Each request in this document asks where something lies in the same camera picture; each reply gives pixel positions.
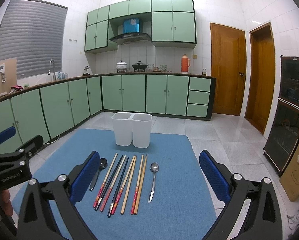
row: wooden chopstick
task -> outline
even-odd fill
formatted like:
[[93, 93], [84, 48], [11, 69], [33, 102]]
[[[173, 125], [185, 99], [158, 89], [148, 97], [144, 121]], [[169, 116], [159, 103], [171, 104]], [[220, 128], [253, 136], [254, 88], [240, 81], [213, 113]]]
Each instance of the wooden chopstick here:
[[125, 187], [125, 183], [126, 183], [127, 178], [128, 178], [128, 174], [130, 173], [131, 167], [133, 166], [134, 159], [135, 159], [135, 155], [133, 156], [133, 158], [132, 158], [132, 160], [131, 160], [131, 164], [130, 164], [130, 166], [128, 167], [128, 171], [127, 171], [127, 173], [126, 173], [126, 176], [125, 176], [125, 179], [124, 179], [124, 181], [123, 181], [123, 184], [122, 184], [122, 186], [121, 186], [121, 188], [120, 188], [118, 194], [116, 195], [116, 199], [115, 199], [115, 202], [114, 202], [113, 209], [112, 209], [112, 211], [111, 211], [111, 215], [114, 215], [114, 214], [115, 214], [115, 210], [116, 210], [116, 208], [117, 208], [117, 205], [118, 205], [119, 200], [120, 200], [120, 198], [121, 198], [121, 195], [122, 195], [122, 193], [123, 193], [123, 190], [124, 190], [124, 187]]
[[123, 161], [121, 162], [121, 165], [119, 166], [119, 168], [118, 168], [118, 170], [117, 170], [117, 172], [116, 172], [116, 174], [115, 174], [115, 177], [114, 177], [114, 179], [113, 179], [113, 182], [112, 182], [112, 184], [111, 184], [109, 190], [108, 190], [107, 193], [106, 193], [106, 196], [105, 196], [105, 198], [104, 198], [104, 201], [103, 201], [103, 203], [102, 203], [102, 206], [100, 207], [100, 212], [103, 212], [103, 210], [104, 210], [104, 208], [105, 208], [105, 205], [106, 205], [106, 203], [107, 203], [107, 200], [108, 200], [108, 198], [109, 198], [109, 196], [110, 196], [110, 194], [111, 194], [111, 192], [112, 192], [112, 189], [113, 189], [113, 187], [114, 187], [114, 184], [115, 184], [115, 182], [116, 182], [116, 179], [117, 179], [117, 177], [118, 177], [118, 175], [119, 175], [119, 172], [121, 171], [121, 168], [122, 168], [122, 166], [123, 166], [123, 163], [124, 163], [124, 161], [125, 161], [125, 158], [126, 158], [126, 155], [124, 155]]
[[125, 197], [124, 197], [124, 201], [123, 201], [123, 205], [122, 205], [122, 209], [121, 209], [121, 215], [124, 215], [126, 201], [127, 201], [129, 189], [130, 189], [130, 186], [131, 186], [131, 179], [133, 178], [133, 173], [134, 173], [134, 169], [135, 169], [135, 163], [136, 163], [136, 155], [135, 155], [135, 158], [134, 158], [133, 167], [131, 168], [130, 178], [128, 179], [128, 184], [127, 184], [127, 188], [126, 188], [126, 192], [125, 192]]
[[136, 204], [136, 198], [137, 198], [137, 193], [138, 193], [138, 186], [139, 186], [140, 173], [142, 172], [143, 158], [144, 158], [144, 154], [142, 154], [142, 159], [140, 160], [139, 171], [138, 171], [138, 177], [137, 177], [137, 183], [136, 183], [136, 189], [135, 189], [135, 193], [134, 193], [133, 203], [132, 203], [132, 205], [131, 205], [131, 215], [134, 214], [134, 209], [135, 209], [135, 204]]
[[137, 193], [137, 200], [136, 200], [136, 204], [135, 204], [134, 215], [137, 215], [137, 211], [138, 211], [139, 199], [140, 199], [140, 195], [142, 193], [142, 186], [143, 186], [144, 175], [145, 175], [146, 161], [147, 161], [147, 155], [145, 156], [142, 177], [141, 177], [140, 183], [139, 183], [139, 189], [138, 189], [138, 193]]
[[115, 194], [114, 194], [113, 199], [112, 199], [112, 203], [111, 203], [111, 205], [109, 207], [109, 210], [108, 210], [108, 213], [107, 213], [107, 217], [108, 218], [110, 218], [110, 216], [112, 215], [113, 206], [114, 206], [114, 203], [116, 201], [116, 197], [117, 197], [119, 188], [121, 186], [121, 183], [122, 183], [122, 180], [123, 180], [123, 177], [124, 177], [124, 174], [125, 174], [126, 166], [128, 164], [128, 159], [129, 159], [129, 157], [127, 157], [127, 159], [126, 159], [126, 162], [125, 162], [125, 165], [124, 165], [124, 169], [122, 171], [121, 177], [120, 177], [120, 179], [118, 181], [118, 184], [117, 184], [117, 187], [116, 187], [116, 190], [115, 190]]
[[95, 206], [95, 208], [94, 208], [95, 211], [98, 210], [99, 205], [101, 204], [102, 199], [104, 198], [104, 195], [105, 195], [105, 193], [106, 193], [106, 191], [107, 191], [109, 185], [111, 184], [111, 182], [112, 182], [112, 180], [113, 180], [113, 178], [114, 178], [114, 176], [115, 176], [115, 173], [116, 173], [116, 171], [117, 171], [117, 169], [118, 169], [118, 166], [120, 165], [122, 159], [123, 159], [123, 155], [122, 155], [121, 158], [119, 159], [119, 161], [118, 161], [118, 163], [116, 164], [116, 167], [115, 167], [115, 169], [114, 169], [112, 175], [110, 176], [108, 182], [106, 183], [106, 186], [104, 187], [104, 189], [103, 189], [103, 191], [102, 191], [102, 194], [100, 195], [100, 197], [99, 197], [99, 199], [98, 199], [98, 201], [97, 201], [97, 204], [96, 204], [96, 206]]
[[116, 157], [117, 157], [117, 153], [115, 154], [115, 156], [114, 156], [114, 158], [113, 158], [113, 160], [112, 160], [112, 163], [111, 163], [111, 165], [110, 165], [110, 167], [109, 167], [109, 169], [108, 169], [108, 171], [107, 171], [107, 173], [106, 173], [106, 176], [105, 176], [105, 179], [104, 179], [104, 181], [103, 181], [103, 183], [102, 183], [102, 186], [101, 186], [100, 189], [99, 189], [99, 192], [98, 192], [98, 194], [97, 194], [97, 196], [96, 196], [96, 199], [95, 199], [95, 202], [94, 202], [94, 204], [93, 204], [93, 208], [95, 208], [96, 205], [97, 205], [97, 201], [98, 201], [98, 199], [99, 199], [99, 197], [100, 197], [100, 195], [101, 195], [101, 193], [102, 193], [102, 191], [103, 191], [103, 189], [104, 189], [105, 183], [106, 183], [107, 178], [108, 178], [108, 176], [109, 176], [109, 174], [110, 174], [110, 171], [112, 170], [112, 167], [113, 167], [113, 165], [114, 165], [114, 162], [115, 162]]

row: white plastic container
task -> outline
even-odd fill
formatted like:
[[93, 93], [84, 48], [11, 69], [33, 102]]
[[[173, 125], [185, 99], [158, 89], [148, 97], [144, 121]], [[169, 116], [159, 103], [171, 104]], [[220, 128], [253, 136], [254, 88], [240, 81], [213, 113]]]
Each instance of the white plastic container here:
[[150, 145], [152, 115], [134, 114], [131, 119], [134, 146], [138, 148], [147, 148]]
[[133, 139], [132, 113], [119, 112], [112, 116], [115, 141], [117, 145], [129, 146]]

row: tiled floor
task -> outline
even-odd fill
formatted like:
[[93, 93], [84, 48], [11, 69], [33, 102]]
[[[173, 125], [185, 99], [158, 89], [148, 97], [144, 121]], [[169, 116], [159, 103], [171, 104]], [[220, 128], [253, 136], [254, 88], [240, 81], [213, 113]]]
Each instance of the tiled floor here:
[[[88, 120], [80, 128], [112, 130], [113, 113], [102, 112]], [[44, 161], [51, 156], [75, 131], [49, 145], [30, 160], [34, 173]], [[280, 205], [283, 224], [283, 239], [292, 234], [299, 223], [299, 199], [291, 203], [279, 182], [279, 177], [263, 155], [266, 139], [245, 119], [239, 116], [213, 114], [212, 120], [196, 121], [166, 117], [153, 117], [152, 133], [174, 133], [186, 135], [192, 143], [195, 156], [198, 158], [202, 150], [207, 149], [217, 162], [225, 164], [234, 173], [238, 172], [245, 179], [260, 181], [269, 177], [274, 185]], [[210, 184], [207, 182], [216, 215], [219, 215], [224, 203], [219, 201]], [[11, 199], [16, 195], [19, 186], [10, 189]], [[249, 201], [245, 202], [241, 214], [229, 239], [236, 236], [244, 221]]]

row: human hand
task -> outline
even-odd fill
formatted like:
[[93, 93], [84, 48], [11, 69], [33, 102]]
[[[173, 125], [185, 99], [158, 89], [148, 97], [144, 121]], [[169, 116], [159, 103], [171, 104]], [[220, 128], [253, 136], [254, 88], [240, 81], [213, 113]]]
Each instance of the human hand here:
[[0, 194], [3, 200], [3, 205], [2, 205], [3, 211], [8, 216], [13, 215], [13, 207], [11, 206], [11, 201], [10, 201], [11, 194], [9, 193], [8, 189], [3, 190]]

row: faucet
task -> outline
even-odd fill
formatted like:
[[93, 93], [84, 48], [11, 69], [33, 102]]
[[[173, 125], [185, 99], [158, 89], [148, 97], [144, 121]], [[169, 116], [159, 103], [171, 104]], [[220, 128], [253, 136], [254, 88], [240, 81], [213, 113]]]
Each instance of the faucet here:
[[53, 62], [53, 66], [54, 66], [54, 76], [53, 76], [53, 80], [55, 81], [56, 80], [56, 76], [55, 76], [55, 62], [53, 59], [51, 59], [51, 62], [50, 62], [50, 69], [48, 70], [48, 75], [51, 74], [51, 63]]

